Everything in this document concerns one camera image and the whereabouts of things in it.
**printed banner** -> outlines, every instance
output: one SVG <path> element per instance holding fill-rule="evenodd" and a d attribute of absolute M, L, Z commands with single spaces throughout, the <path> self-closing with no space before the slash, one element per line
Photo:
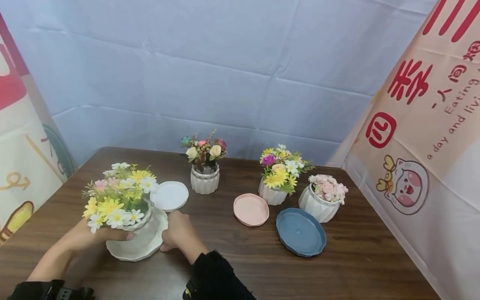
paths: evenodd
<path fill-rule="evenodd" d="M 329 165 L 444 300 L 480 295 L 480 0 L 440 0 Z"/>
<path fill-rule="evenodd" d="M 0 245 L 74 171 L 70 153 L 0 15 Z"/>

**cream rose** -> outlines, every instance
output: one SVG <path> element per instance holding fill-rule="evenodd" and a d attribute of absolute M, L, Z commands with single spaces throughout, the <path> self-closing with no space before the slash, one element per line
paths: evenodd
<path fill-rule="evenodd" d="M 283 170 L 285 170 L 285 165 L 284 164 L 276 164 L 276 165 L 272 166 L 272 171 L 274 173 L 278 172 L 278 171 L 283 171 Z"/>
<path fill-rule="evenodd" d="M 197 157 L 197 149 L 195 149 L 195 147 L 188 148 L 185 154 L 188 156 L 188 159 L 194 159 L 195 157 Z"/>
<path fill-rule="evenodd" d="M 210 149 L 210 155 L 213 157 L 219 157 L 222 154 L 222 147 L 220 145 L 214 145 Z"/>

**white daisy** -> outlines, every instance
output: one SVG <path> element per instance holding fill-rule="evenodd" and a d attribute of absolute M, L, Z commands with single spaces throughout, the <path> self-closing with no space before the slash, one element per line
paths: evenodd
<path fill-rule="evenodd" d="M 133 178 L 122 179 L 122 180 L 120 180 L 120 186 L 123 187 L 124 189 L 128 189 L 128 188 L 133 187 L 135 182 L 136 181 Z"/>
<path fill-rule="evenodd" d="M 134 210 L 130 213 L 130 225 L 134 225 L 135 223 L 140 223 L 142 218 L 145 216 L 144 213 L 140 212 L 140 209 Z"/>
<path fill-rule="evenodd" d="M 107 170 L 105 172 L 103 172 L 103 175 L 105 175 L 106 177 L 111 177 L 111 176 L 115 176 L 117 172 L 115 170 Z"/>
<path fill-rule="evenodd" d="M 88 221 L 87 225 L 90 227 L 90 231 L 95 233 L 100 227 L 102 227 L 102 217 L 100 217 L 100 213 L 96 213 L 90 216 L 90 221 Z"/>
<path fill-rule="evenodd" d="M 112 228 L 122 227 L 125 218 L 125 210 L 114 209 L 111 214 L 107 215 L 107 225 Z"/>
<path fill-rule="evenodd" d="M 140 188 L 144 190 L 144 193 L 148 194 L 155 190 L 157 184 L 156 179 L 150 176 L 140 179 Z"/>
<path fill-rule="evenodd" d="M 298 173 L 298 165 L 297 163 L 294 161 L 294 160 L 286 160 L 285 161 L 285 166 L 287 167 L 287 171 L 290 173 L 290 174 L 296 174 Z"/>
<path fill-rule="evenodd" d="M 130 166 L 130 164 L 127 163 L 116 163 L 112 165 L 113 170 L 118 170 L 119 168 L 126 169 Z"/>

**purple flower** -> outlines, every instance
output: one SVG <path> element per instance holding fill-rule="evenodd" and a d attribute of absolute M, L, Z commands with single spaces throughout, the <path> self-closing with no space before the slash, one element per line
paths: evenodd
<path fill-rule="evenodd" d="M 269 154 L 262 158 L 262 165 L 264 166 L 271 166 L 275 163 L 275 156 L 273 154 Z"/>

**hand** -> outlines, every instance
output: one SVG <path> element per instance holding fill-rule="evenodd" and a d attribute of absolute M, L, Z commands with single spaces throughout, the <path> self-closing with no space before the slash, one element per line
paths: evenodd
<path fill-rule="evenodd" d="M 100 244 L 107 240 L 131 240 L 135 237 L 133 232 L 122 229 L 100 228 L 96 233 L 90 232 L 87 220 L 82 219 L 59 241 L 59 247 L 78 255 L 93 245 Z"/>
<path fill-rule="evenodd" d="M 168 215 L 168 228 L 162 232 L 163 244 L 160 251 L 165 252 L 179 248 L 193 264 L 201 253 L 207 253 L 207 247 L 200 241 L 195 229 L 190 223 L 190 217 L 179 211 Z"/>

